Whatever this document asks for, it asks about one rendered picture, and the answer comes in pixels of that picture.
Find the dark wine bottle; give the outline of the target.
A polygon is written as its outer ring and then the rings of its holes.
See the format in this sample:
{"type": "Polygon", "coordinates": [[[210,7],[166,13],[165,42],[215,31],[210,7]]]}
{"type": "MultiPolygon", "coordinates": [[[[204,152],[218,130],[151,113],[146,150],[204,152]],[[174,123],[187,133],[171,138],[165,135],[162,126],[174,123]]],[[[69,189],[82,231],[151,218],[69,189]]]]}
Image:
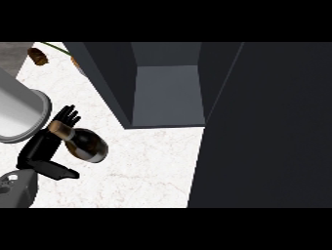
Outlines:
{"type": "Polygon", "coordinates": [[[91,130],[70,128],[57,120],[50,122],[47,129],[64,141],[67,151],[78,159],[91,163],[103,161],[107,144],[91,130]]]}

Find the large pale grey cylinder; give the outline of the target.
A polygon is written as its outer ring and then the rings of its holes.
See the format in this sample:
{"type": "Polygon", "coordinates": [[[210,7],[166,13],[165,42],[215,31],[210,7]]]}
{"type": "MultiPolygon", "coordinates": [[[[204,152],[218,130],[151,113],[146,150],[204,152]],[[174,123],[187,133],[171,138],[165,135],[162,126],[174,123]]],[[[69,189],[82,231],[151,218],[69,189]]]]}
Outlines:
{"type": "Polygon", "coordinates": [[[0,67],[0,143],[28,139],[44,126],[50,111],[47,95],[29,89],[0,67]]]}

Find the dark grey cabinet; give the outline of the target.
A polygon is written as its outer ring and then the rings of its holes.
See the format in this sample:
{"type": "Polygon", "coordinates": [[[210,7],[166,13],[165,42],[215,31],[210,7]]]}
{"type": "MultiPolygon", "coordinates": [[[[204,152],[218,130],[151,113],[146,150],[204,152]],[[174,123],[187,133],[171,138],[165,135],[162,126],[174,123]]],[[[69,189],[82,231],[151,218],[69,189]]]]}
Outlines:
{"type": "Polygon", "coordinates": [[[238,42],[67,42],[64,47],[125,129],[206,125],[238,42]]]}

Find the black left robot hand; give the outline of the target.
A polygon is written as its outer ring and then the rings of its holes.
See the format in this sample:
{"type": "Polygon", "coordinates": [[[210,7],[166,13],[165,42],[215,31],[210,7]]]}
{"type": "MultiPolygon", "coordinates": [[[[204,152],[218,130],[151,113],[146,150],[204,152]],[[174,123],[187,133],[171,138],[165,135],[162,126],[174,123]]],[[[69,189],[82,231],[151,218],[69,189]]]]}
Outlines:
{"type": "Polygon", "coordinates": [[[48,132],[48,129],[41,129],[34,134],[20,150],[16,168],[32,169],[54,181],[62,179],[78,179],[79,173],[51,161],[60,142],[62,139],[48,132]]]}

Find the green plant stem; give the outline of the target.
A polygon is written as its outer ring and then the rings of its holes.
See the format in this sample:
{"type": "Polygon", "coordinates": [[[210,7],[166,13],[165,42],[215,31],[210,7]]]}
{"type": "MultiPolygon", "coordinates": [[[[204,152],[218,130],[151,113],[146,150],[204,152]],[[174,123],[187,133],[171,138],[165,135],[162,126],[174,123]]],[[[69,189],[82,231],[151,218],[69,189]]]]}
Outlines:
{"type": "Polygon", "coordinates": [[[63,49],[60,49],[57,46],[51,45],[50,43],[47,42],[38,42],[41,44],[44,44],[45,46],[48,46],[50,48],[53,48],[54,50],[57,50],[59,52],[62,52],[64,55],[67,55],[70,57],[70,54],[67,51],[64,51],[63,49]]]}

